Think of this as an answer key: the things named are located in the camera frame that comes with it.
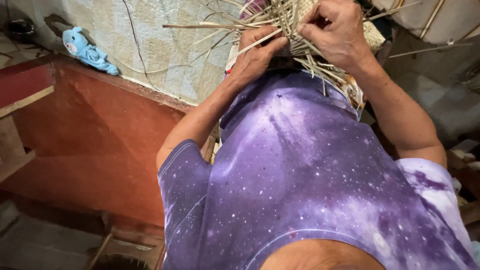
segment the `blue stuffed toy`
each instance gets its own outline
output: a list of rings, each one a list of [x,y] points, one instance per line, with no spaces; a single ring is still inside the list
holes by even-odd
[[[78,57],[85,64],[106,71],[110,75],[118,75],[118,68],[106,61],[107,54],[99,48],[88,44],[88,40],[80,34],[80,31],[82,31],[81,27],[63,31],[63,44],[68,52]]]

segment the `person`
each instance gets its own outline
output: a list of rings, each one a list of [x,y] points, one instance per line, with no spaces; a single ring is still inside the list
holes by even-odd
[[[244,31],[240,50],[275,30]],[[332,84],[324,96],[319,77],[267,70],[288,45],[274,36],[241,54],[158,152],[163,269],[478,269],[435,127],[376,62],[360,7],[320,0],[297,32],[355,78],[400,159]],[[212,165],[199,147],[219,119]]]

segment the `textured wall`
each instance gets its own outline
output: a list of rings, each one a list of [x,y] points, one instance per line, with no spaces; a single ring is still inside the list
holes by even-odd
[[[200,2],[207,0],[126,0],[133,17],[140,51],[147,71],[167,71],[149,74],[154,86],[188,103],[202,101],[218,85],[225,68],[231,45],[207,51],[223,34],[198,45],[192,43],[213,33],[211,29],[164,29],[162,24],[196,24],[211,11]],[[42,0],[32,1],[38,23],[41,43],[47,48],[64,49],[61,39],[45,25],[43,18],[53,13],[75,26],[80,26],[108,54],[108,60],[118,66],[121,76],[152,88],[143,73],[135,72],[117,59],[136,70],[143,70],[127,10],[122,0]]]

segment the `red wooden surface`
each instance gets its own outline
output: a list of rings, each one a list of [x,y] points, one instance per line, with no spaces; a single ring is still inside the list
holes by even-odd
[[[0,69],[0,108],[53,85],[49,63],[14,65]]]
[[[55,92],[14,114],[23,143],[37,158],[0,188],[163,227],[155,158],[184,112],[66,62],[53,62]]]

